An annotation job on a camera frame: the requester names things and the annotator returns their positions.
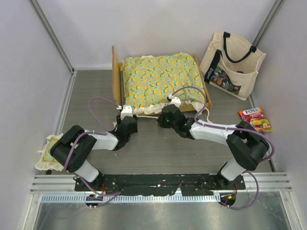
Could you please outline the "small lemon print pillow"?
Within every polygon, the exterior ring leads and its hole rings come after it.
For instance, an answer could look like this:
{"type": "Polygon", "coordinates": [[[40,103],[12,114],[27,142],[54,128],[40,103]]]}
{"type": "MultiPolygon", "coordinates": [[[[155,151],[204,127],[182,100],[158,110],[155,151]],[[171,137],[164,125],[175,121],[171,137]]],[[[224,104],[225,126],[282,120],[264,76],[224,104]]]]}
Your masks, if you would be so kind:
{"type": "Polygon", "coordinates": [[[60,135],[49,135],[46,137],[46,144],[39,151],[41,154],[40,160],[36,163],[35,168],[40,171],[55,170],[61,172],[63,166],[51,156],[51,148],[56,144],[56,142],[63,136],[63,133],[60,135]]]}

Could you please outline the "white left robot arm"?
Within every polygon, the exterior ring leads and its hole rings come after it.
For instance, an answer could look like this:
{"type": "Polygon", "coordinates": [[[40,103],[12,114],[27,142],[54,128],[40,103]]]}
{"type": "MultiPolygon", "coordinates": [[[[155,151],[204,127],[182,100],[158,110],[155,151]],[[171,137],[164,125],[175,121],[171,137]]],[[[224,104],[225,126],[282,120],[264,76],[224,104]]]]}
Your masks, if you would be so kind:
{"type": "Polygon", "coordinates": [[[91,151],[119,150],[137,132],[136,115],[123,119],[118,115],[115,128],[106,133],[88,131],[74,125],[51,147],[50,155],[65,171],[77,175],[80,185],[84,184],[91,191],[97,191],[103,185],[103,175],[87,160],[91,151]]]}

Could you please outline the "wooden pet bed frame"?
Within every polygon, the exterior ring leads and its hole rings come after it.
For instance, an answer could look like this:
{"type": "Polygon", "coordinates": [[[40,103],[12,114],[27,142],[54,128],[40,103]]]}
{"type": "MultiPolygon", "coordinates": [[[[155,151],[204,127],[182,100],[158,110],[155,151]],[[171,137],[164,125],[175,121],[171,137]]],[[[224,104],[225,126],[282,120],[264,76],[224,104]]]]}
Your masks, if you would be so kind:
{"type": "MultiPolygon", "coordinates": [[[[199,61],[195,55],[193,55],[193,59],[196,62],[197,66],[199,67],[199,61]]],[[[124,96],[123,86],[124,85],[123,85],[123,79],[122,79],[123,77],[122,71],[123,71],[122,62],[119,62],[116,48],[113,45],[112,46],[112,90],[113,90],[113,97],[114,97],[115,102],[121,106],[124,105],[124,98],[123,98],[124,96]]],[[[200,73],[200,76],[201,76],[202,86],[204,87],[205,95],[206,95],[206,108],[211,109],[212,100],[208,93],[207,86],[203,80],[203,74],[200,73]]],[[[191,104],[180,105],[179,108],[182,112],[196,111],[191,104]]],[[[160,114],[160,113],[150,113],[148,115],[146,115],[145,113],[141,113],[140,115],[150,116],[154,114],[160,114]]]]}

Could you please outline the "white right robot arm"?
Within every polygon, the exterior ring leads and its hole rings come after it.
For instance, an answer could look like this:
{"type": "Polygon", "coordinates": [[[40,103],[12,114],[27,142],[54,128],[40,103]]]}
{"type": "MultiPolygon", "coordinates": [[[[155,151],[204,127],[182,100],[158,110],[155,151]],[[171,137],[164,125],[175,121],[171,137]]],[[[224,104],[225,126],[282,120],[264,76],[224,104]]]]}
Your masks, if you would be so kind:
{"type": "Polygon", "coordinates": [[[175,105],[162,109],[157,119],[161,128],[171,128],[182,138],[208,140],[226,145],[233,155],[216,175],[216,183],[228,189],[234,180],[245,171],[254,171],[269,151],[269,143],[249,123],[223,126],[208,123],[198,118],[185,117],[175,105]]]}

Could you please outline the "lemon print pet mattress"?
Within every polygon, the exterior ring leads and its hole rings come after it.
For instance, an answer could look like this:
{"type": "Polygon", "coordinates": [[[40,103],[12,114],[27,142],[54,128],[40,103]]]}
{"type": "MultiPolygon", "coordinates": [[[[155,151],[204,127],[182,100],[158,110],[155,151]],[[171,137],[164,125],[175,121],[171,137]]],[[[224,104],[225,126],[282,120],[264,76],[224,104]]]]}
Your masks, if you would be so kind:
{"type": "Polygon", "coordinates": [[[191,104],[197,112],[206,107],[201,72],[187,53],[129,57],[122,66],[124,102],[136,115],[160,113],[170,103],[169,94],[178,97],[181,105],[191,104]]]}

